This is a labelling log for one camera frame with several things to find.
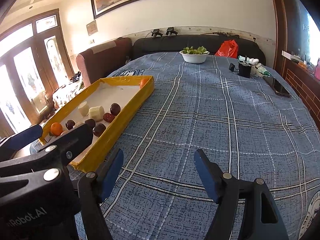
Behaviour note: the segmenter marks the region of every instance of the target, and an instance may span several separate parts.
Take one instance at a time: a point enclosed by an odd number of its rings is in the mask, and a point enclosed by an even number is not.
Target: smartphone
[[[274,92],[276,93],[276,95],[282,96],[282,97],[288,97],[288,98],[291,97],[291,95],[290,95],[290,93],[287,91],[287,89],[285,89],[284,86],[281,85],[281,83],[279,83],[279,81],[276,80],[275,78],[264,76],[263,79],[264,79],[264,80],[268,83],[268,85],[274,90]]]

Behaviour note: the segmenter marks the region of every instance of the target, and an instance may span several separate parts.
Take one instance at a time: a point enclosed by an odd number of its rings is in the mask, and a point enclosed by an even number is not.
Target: sofa armrest
[[[76,57],[76,64],[81,71],[84,86],[88,87],[124,66],[131,51],[131,39],[119,38],[81,52]]]

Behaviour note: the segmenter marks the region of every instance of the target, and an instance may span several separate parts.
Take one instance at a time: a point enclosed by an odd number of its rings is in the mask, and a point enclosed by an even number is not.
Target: patterned blanket
[[[115,144],[124,167],[101,206],[114,239],[204,239],[217,205],[194,166],[197,149],[238,179],[263,178],[289,238],[305,232],[320,203],[319,131],[274,70],[268,68],[292,98],[276,96],[261,78],[238,76],[230,63],[237,67],[232,58],[209,56],[194,65],[178,53],[156,53],[110,75],[155,78],[154,93]],[[231,239],[243,209],[239,201]]]

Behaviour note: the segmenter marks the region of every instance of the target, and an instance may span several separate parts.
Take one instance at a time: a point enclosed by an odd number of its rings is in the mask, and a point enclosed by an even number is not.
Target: orange
[[[148,82],[148,78],[144,78],[141,80],[141,83],[140,83],[140,89]]]
[[[54,136],[60,136],[63,132],[63,127],[61,124],[59,124],[58,122],[55,122],[51,125],[50,128],[50,132],[54,135]]]

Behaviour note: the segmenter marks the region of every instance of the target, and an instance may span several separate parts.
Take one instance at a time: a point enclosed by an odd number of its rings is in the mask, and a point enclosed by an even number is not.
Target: red plastic bag
[[[217,51],[215,54],[216,56],[221,56],[221,57],[233,57],[237,58],[238,57],[238,44],[236,43],[235,40],[232,41],[225,41],[222,43],[220,49]]]

